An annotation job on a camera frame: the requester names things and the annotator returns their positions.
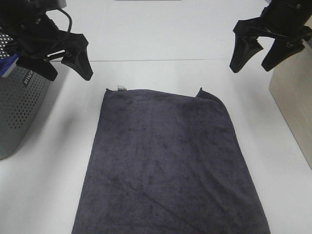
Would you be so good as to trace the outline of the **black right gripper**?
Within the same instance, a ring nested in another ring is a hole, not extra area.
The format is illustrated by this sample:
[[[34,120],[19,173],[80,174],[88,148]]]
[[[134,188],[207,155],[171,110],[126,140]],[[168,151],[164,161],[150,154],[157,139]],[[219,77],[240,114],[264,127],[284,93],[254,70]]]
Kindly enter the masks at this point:
[[[305,25],[311,16],[310,0],[272,0],[259,17],[239,20],[233,29],[235,44],[231,70],[238,73],[255,54],[263,50],[258,37],[277,39],[261,63],[267,72],[301,52],[304,49],[301,40],[312,38],[312,29]]]

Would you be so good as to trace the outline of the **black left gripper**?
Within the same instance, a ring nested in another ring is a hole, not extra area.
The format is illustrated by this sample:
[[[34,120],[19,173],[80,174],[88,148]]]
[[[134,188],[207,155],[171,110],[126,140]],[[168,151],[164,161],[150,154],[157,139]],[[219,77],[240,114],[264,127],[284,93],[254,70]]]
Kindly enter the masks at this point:
[[[47,80],[55,80],[58,72],[48,62],[61,63],[76,71],[84,80],[92,78],[87,46],[83,34],[72,33],[73,20],[64,10],[64,0],[2,0],[0,2],[0,31],[13,41],[4,50],[18,55],[17,66],[31,70]],[[47,15],[58,11],[68,18],[67,30],[61,30]]]

